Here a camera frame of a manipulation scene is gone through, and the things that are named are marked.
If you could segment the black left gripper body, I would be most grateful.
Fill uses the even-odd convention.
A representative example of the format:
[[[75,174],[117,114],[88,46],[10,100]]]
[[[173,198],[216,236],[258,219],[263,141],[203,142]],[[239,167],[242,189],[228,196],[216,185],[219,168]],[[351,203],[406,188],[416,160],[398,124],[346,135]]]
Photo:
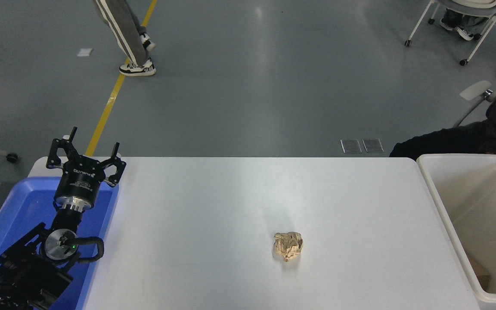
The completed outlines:
[[[63,175],[55,192],[54,200],[62,203],[68,198],[78,198],[94,203],[102,181],[105,179],[102,163],[83,155],[69,158],[63,164]]]

